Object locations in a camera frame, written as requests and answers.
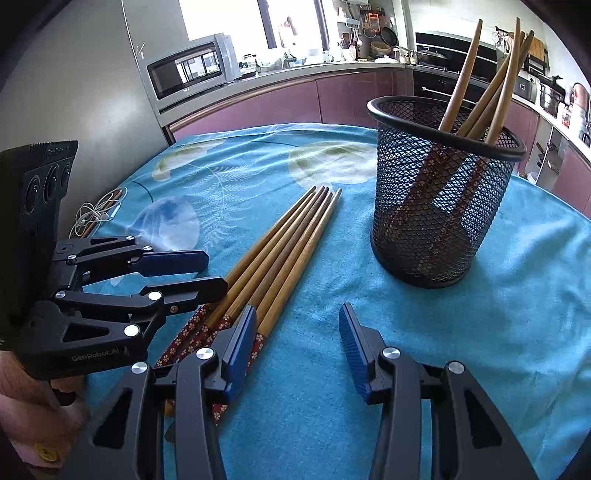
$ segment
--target cabinet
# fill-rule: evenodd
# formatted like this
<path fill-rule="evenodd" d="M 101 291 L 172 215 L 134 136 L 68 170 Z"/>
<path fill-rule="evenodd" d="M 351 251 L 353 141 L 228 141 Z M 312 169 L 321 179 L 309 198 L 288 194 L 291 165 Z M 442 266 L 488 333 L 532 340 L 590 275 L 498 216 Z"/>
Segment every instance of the cabinet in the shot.
<path fill-rule="evenodd" d="M 317 79 L 323 123 L 377 128 L 367 104 L 377 97 L 403 95 L 403 74 L 404 71 L 383 69 Z"/>
<path fill-rule="evenodd" d="M 322 122 L 313 79 L 222 108 L 180 128 L 174 132 L 174 139 L 178 141 L 189 135 L 295 122 Z"/>
<path fill-rule="evenodd" d="M 560 174 L 552 188 L 558 198 L 591 216 L 589 199 L 591 197 L 591 167 L 570 145 L 564 152 Z"/>
<path fill-rule="evenodd" d="M 511 130 L 527 148 L 524 159 L 519 163 L 517 169 L 525 171 L 525 166 L 530 159 L 531 149 L 534 146 L 535 134 L 538 129 L 538 113 L 527 108 L 516 101 L 512 101 L 505 120 L 505 126 Z"/>

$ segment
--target wall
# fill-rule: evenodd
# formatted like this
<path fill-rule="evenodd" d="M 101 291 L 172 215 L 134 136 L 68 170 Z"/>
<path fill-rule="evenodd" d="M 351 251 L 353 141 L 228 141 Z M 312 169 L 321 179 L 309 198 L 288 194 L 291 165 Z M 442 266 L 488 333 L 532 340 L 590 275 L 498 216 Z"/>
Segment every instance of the wall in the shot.
<path fill-rule="evenodd" d="M 123 0 L 134 49 L 148 58 L 186 46 L 189 41 L 178 0 Z"/>
<path fill-rule="evenodd" d="M 166 148 L 148 102 L 121 0 L 76 0 L 39 32 L 0 91 L 0 150 L 78 140 L 60 236 L 95 202 Z"/>
<path fill-rule="evenodd" d="M 585 78 L 564 44 L 556 36 L 556 33 L 546 24 L 544 24 L 544 31 L 550 63 L 550 70 L 547 72 L 548 76 L 560 75 L 564 80 L 559 80 L 558 83 L 567 89 L 567 94 L 576 82 L 582 83 L 588 92 L 591 91 L 589 81 Z"/>
<path fill-rule="evenodd" d="M 519 17 L 521 29 L 535 31 L 545 43 L 544 23 L 521 0 L 408 0 L 408 5 L 415 32 L 432 30 L 472 38 L 481 18 L 480 40 L 494 44 L 495 26 L 512 32 Z"/>

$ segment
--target yellow sticker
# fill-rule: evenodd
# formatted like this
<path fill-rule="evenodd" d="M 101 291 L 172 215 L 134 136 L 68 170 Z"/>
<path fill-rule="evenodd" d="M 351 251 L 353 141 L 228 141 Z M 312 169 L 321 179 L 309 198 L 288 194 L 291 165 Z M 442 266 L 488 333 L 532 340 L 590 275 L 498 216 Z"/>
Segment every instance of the yellow sticker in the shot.
<path fill-rule="evenodd" d="M 41 457 L 43 460 L 49 463 L 57 462 L 58 455 L 57 450 L 53 447 L 46 447 L 39 443 L 35 444 L 35 450 L 37 451 L 37 455 Z"/>

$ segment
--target white cable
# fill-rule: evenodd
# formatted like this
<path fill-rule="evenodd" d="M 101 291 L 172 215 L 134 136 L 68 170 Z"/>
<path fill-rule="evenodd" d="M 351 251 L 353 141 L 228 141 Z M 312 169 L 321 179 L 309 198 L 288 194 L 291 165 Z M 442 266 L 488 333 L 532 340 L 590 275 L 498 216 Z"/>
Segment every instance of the white cable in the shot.
<path fill-rule="evenodd" d="M 119 197 L 117 200 L 114 200 L 118 191 L 121 191 L 121 197 Z M 74 235 L 80 238 L 87 225 L 91 222 L 110 222 L 115 214 L 119 211 L 121 202 L 123 202 L 126 196 L 127 188 L 123 187 L 121 189 L 111 190 L 106 195 L 103 195 L 103 197 L 98 202 L 96 202 L 95 205 L 92 205 L 89 202 L 84 202 L 76 212 L 76 220 L 72 226 L 72 229 L 70 230 L 69 238 L 72 238 Z M 109 210 L 111 209 L 114 210 L 112 215 L 109 215 Z"/>

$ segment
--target kitchen counter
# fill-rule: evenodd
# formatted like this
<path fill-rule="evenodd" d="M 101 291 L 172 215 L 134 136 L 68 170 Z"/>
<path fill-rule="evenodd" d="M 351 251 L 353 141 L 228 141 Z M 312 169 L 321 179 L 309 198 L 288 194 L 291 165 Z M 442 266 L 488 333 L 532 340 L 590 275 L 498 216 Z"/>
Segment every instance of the kitchen counter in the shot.
<path fill-rule="evenodd" d="M 324 75 L 331 76 L 334 74 L 347 74 L 356 72 L 367 72 L 375 69 L 411 69 L 418 72 L 432 73 L 446 78 L 457 79 L 458 74 L 454 72 L 445 72 L 443 70 L 434 69 L 421 65 L 406 65 L 402 63 L 374 63 L 374 62 L 337 62 L 337 63 L 322 63 L 303 67 L 296 67 L 287 70 L 278 70 L 276 72 L 268 72 L 257 75 L 255 77 L 237 80 L 236 82 L 224 85 L 216 90 L 207 92 L 203 95 L 196 96 L 187 102 L 181 103 L 165 112 L 160 113 L 159 122 L 162 127 L 166 125 L 175 124 L 179 120 L 191 115 L 192 113 L 202 111 L 206 108 L 212 107 L 219 102 L 231 99 L 247 92 L 255 92 L 271 87 L 273 84 L 285 83 L 296 80 L 304 80 L 306 77 L 322 77 Z M 470 83 L 481 88 L 486 88 L 487 83 L 476 79 L 471 79 Z M 550 123 L 562 135 L 564 135 L 574 146 L 576 150 L 587 160 L 591 166 L 591 149 L 587 147 L 578 137 L 574 131 L 566 128 L 557 119 L 547 113 L 538 103 L 529 102 L 517 95 L 513 96 L 513 100 L 530 108 L 539 114 L 540 117 Z"/>

